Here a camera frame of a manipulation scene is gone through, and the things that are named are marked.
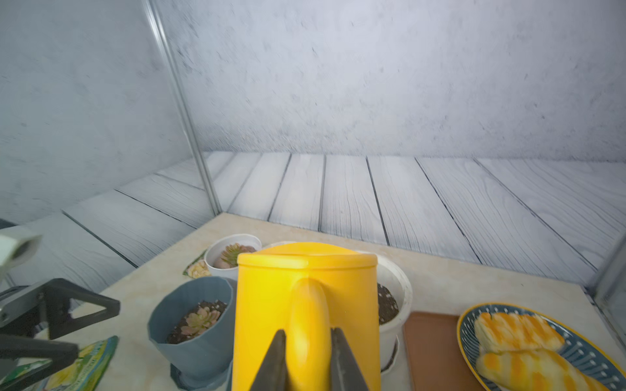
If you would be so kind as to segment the small white pot pink-green succulent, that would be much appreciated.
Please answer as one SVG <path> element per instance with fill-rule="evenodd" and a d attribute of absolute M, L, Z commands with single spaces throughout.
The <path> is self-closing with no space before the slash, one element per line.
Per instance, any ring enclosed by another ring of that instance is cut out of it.
<path fill-rule="evenodd" d="M 262 242 L 256 236 L 237 234 L 218 240 L 203 256 L 208 272 L 213 276 L 237 280 L 238 257 L 243 253 L 255 253 L 262 249 Z"/>

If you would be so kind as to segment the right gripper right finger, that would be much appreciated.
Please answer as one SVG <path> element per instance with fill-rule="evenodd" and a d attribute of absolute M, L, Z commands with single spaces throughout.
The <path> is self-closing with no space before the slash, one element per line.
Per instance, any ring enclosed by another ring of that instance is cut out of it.
<path fill-rule="evenodd" d="M 365 378 L 342 329 L 331 330 L 331 390 L 368 391 Z"/>

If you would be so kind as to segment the yellow watering can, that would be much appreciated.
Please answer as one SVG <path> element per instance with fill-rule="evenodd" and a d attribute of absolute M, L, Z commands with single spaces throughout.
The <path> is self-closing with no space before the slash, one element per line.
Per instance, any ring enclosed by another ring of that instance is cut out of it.
<path fill-rule="evenodd" d="M 294 243 L 238 257 L 231 387 L 249 390 L 277 332 L 289 390 L 331 388 L 332 332 L 342 332 L 369 390 L 381 389 L 378 258 Z"/>

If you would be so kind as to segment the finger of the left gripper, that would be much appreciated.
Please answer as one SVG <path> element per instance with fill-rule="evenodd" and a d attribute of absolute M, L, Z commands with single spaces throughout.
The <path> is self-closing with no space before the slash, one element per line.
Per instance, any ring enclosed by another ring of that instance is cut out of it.
<path fill-rule="evenodd" d="M 81 301 L 99 309 L 76 318 L 72 304 Z M 65 279 L 16 286 L 1 293 L 1 334 L 34 338 L 46 329 L 55 340 L 120 314 L 121 303 Z"/>
<path fill-rule="evenodd" d="M 40 363 L 33 370 L 1 382 L 1 390 L 24 390 L 73 364 L 78 353 L 78 346 L 68 342 L 1 335 L 1 360 L 19 363 L 34 359 L 34 363 Z"/>

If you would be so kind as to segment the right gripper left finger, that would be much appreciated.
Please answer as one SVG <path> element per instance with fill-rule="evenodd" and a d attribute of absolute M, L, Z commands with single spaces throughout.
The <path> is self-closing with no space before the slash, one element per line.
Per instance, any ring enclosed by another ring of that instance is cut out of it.
<path fill-rule="evenodd" d="M 286 334 L 280 329 L 275 333 L 249 390 L 286 391 L 287 389 Z"/>

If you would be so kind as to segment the blue pot succulent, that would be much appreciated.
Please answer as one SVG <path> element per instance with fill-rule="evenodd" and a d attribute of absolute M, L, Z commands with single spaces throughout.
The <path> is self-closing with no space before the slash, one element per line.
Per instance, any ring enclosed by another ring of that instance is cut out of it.
<path fill-rule="evenodd" d="M 203 277 L 167 295 L 148 321 L 148 338 L 181 390 L 215 390 L 233 360 L 236 281 Z"/>

